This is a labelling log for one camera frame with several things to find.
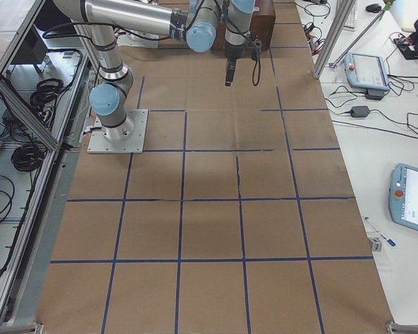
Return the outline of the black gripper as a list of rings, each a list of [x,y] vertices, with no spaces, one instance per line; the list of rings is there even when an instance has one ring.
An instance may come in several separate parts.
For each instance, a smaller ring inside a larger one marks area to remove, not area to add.
[[[227,58],[226,76],[224,83],[225,86],[231,86],[233,83],[236,70],[236,61],[244,56],[245,50],[245,43],[242,43],[241,45],[232,45],[231,43],[226,43],[224,45],[224,55]]]

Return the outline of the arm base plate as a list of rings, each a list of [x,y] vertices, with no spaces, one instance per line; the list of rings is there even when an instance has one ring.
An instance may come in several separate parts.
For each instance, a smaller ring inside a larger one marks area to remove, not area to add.
[[[141,154],[144,151],[148,109],[130,109],[125,122],[115,128],[101,124],[98,118],[88,142],[90,154]]]

